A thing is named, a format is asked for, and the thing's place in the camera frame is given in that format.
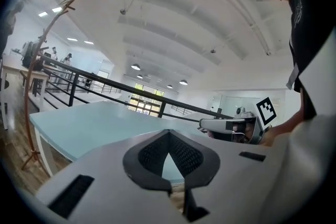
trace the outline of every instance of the table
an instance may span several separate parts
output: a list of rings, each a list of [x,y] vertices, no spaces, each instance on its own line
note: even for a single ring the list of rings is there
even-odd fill
[[[2,113],[2,121],[4,123],[4,129],[8,129],[7,125],[7,116],[5,113],[5,81],[7,74],[15,74],[20,75],[20,71],[22,71],[25,75],[28,74],[28,69],[22,66],[21,60],[13,55],[3,55],[2,58],[2,83],[1,83],[1,113]],[[31,80],[40,79],[42,80],[42,89],[40,95],[40,111],[43,111],[43,100],[44,100],[44,92],[47,84],[48,75],[41,71],[33,71],[31,73]]]
[[[75,161],[90,150],[136,135],[175,129],[205,137],[191,124],[166,120],[128,110],[125,105],[101,101],[30,115],[42,160],[50,176],[57,168],[50,146]],[[182,181],[170,156],[163,177]]]

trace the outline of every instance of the light blue table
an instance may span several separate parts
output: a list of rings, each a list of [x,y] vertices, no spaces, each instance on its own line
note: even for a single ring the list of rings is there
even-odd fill
[[[37,144],[50,176],[58,172],[50,146],[75,161],[96,147],[163,129],[204,136],[188,123],[155,118],[106,101],[31,114],[30,121],[35,127]],[[183,181],[170,156],[165,161],[162,177],[172,183]]]

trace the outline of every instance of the human arm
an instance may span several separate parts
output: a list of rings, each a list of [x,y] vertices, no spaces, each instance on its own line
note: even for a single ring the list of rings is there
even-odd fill
[[[300,89],[301,107],[288,121],[281,125],[271,127],[262,138],[260,145],[272,146],[275,137],[280,134],[290,133],[299,123],[303,121],[303,91]]]

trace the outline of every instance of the black metal railing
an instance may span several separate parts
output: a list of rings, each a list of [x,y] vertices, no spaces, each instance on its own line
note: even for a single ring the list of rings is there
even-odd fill
[[[49,77],[55,77],[57,78],[57,83],[51,82],[50,80],[48,81],[47,84],[47,90],[46,92],[48,94],[50,94],[50,96],[52,96],[53,98],[55,98],[56,100],[60,101],[61,103],[65,104],[66,106],[72,106],[74,103],[74,99],[77,99],[83,103],[89,103],[88,101],[81,99],[79,97],[76,96],[76,92],[78,92],[79,90],[82,90],[82,92],[88,92],[88,93],[93,93],[97,96],[103,97],[105,99],[108,99],[110,101],[116,102],[116,103],[121,103],[127,106],[132,106],[137,108],[138,106],[129,102],[124,102],[124,101],[120,101],[116,98],[110,97],[108,95],[104,95],[102,92],[104,90],[105,87],[107,87],[107,91],[109,92],[113,92],[115,89],[115,92],[121,92],[121,91],[126,91],[126,92],[130,92],[130,93],[134,93],[137,95],[140,95],[142,97],[146,97],[146,98],[150,98],[153,100],[157,100],[158,102],[161,102],[161,106],[160,106],[160,110],[159,111],[154,111],[154,110],[148,110],[148,112],[153,112],[153,113],[158,113],[158,117],[162,118],[162,116],[169,116],[169,117],[173,117],[173,118],[177,118],[177,119],[182,119],[182,120],[187,120],[187,121],[194,121],[194,122],[198,122],[198,120],[193,120],[193,119],[186,119],[184,117],[181,116],[176,116],[176,115],[171,115],[168,113],[164,112],[164,109],[166,107],[166,105],[171,105],[171,106],[175,106],[178,107],[178,109],[183,109],[184,113],[185,111],[194,111],[194,112],[199,112],[199,113],[203,113],[206,115],[211,115],[214,117],[217,117],[219,119],[232,119],[231,116],[226,116],[223,114],[219,114],[216,112],[212,112],[206,109],[201,109],[198,108],[196,106],[193,105],[189,105],[189,104],[185,104],[182,102],[178,102],[172,99],[168,99],[150,92],[146,92],[146,91],[142,91],[139,89],[136,89],[134,87],[130,87],[128,85],[116,82],[116,81],[112,81],[106,78],[102,78],[100,76],[97,76],[95,74],[91,74],[88,73],[86,71],[80,70],[78,68],[74,68],[74,67],[70,67],[68,65],[65,65],[64,63],[52,60],[46,56],[42,56],[42,58],[48,62],[51,62],[52,64],[54,64],[57,67],[63,68],[68,70],[67,73],[70,74],[69,75],[69,79],[66,79],[65,77],[63,77],[63,74],[58,74],[60,71],[58,70],[50,70],[48,68],[44,69],[44,72],[49,74]],[[96,81],[96,82],[100,82],[103,84],[102,87],[102,92],[98,92],[95,91],[94,89],[90,89],[90,87],[87,87],[85,84],[84,85],[80,85],[78,84],[78,80],[80,79],[85,79],[86,81]],[[64,100],[60,100],[60,98],[58,98],[53,92],[51,92],[51,90],[49,89],[49,86],[53,87],[54,90],[59,90],[67,95],[69,95],[69,102],[66,103]]]
[[[172,110],[175,110],[178,113],[181,113],[183,116],[184,115],[190,115],[193,113],[193,111],[188,110],[186,108],[180,108],[179,106],[172,105]]]

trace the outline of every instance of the black shirt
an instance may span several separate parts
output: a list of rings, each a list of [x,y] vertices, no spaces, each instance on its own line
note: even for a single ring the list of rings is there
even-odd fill
[[[330,0],[289,0],[289,5],[293,12],[289,46],[294,65],[298,65],[299,74],[301,74],[331,33],[334,25],[334,4]],[[301,88],[303,91],[304,119],[308,120],[313,118],[316,112],[307,92],[297,78],[294,90],[300,92]]]

